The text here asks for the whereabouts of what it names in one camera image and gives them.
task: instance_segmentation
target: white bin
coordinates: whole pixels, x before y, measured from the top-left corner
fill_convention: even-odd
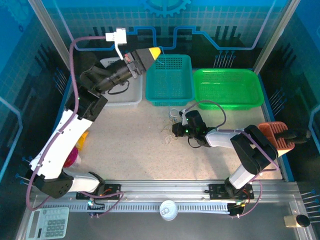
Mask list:
[[[110,57],[101,59],[100,62],[104,67],[109,66],[110,64],[114,63],[115,61],[119,60],[119,57]],[[133,77],[129,78],[128,81],[130,82],[130,86],[127,91],[117,94],[117,95],[110,95],[105,93],[103,96],[108,99],[108,102],[104,106],[105,108],[136,108],[138,104],[142,100],[142,86],[143,86],[143,77],[138,76],[137,79]],[[126,89],[127,84],[124,86],[117,85],[112,90],[113,92],[119,92]]]

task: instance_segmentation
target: teal basket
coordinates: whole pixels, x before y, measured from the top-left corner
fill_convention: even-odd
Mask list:
[[[195,98],[188,55],[160,55],[146,73],[145,98],[154,106],[185,106]]]

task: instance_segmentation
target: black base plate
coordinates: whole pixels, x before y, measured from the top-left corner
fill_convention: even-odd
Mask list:
[[[210,200],[229,200],[230,199],[230,196],[227,193],[224,184],[209,184],[208,186],[209,186],[209,191],[207,191],[207,193],[209,193],[210,195]],[[247,184],[243,190],[247,192],[250,199],[255,199],[254,191],[252,189],[251,184]],[[241,191],[239,194],[235,196],[235,199],[246,200],[248,199],[248,196],[243,191]]]
[[[120,192],[121,191],[121,185],[120,184],[105,184],[104,185],[104,191],[108,190],[105,192],[106,195],[109,194],[115,194],[117,191]],[[118,200],[120,198],[120,194],[116,195],[116,196],[110,196],[110,197],[106,197],[106,198],[99,198],[99,200],[103,200],[103,199],[109,199],[109,200]],[[90,197],[83,195],[80,192],[76,193],[75,199],[77,200],[89,200]]]

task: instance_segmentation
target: gear logo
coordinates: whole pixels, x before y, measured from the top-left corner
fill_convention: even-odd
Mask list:
[[[30,11],[28,0],[0,0],[0,8],[7,8],[20,25],[28,19]]]
[[[171,17],[174,14],[179,14],[181,10],[186,9],[186,5],[190,4],[190,0],[141,0],[145,10],[157,17],[162,15],[166,18],[168,15]]]

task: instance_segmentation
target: yellow object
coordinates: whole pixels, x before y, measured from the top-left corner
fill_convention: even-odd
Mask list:
[[[150,51],[154,60],[156,60],[159,57],[159,55],[161,54],[161,50],[159,47],[150,47],[149,51]]]
[[[79,138],[79,140],[76,142],[75,147],[76,147],[79,151],[81,151],[82,148],[84,147],[84,144],[85,144],[86,138],[87,138],[87,136],[88,136],[88,133],[89,133],[89,131],[85,131],[85,132],[81,135],[81,137]]]

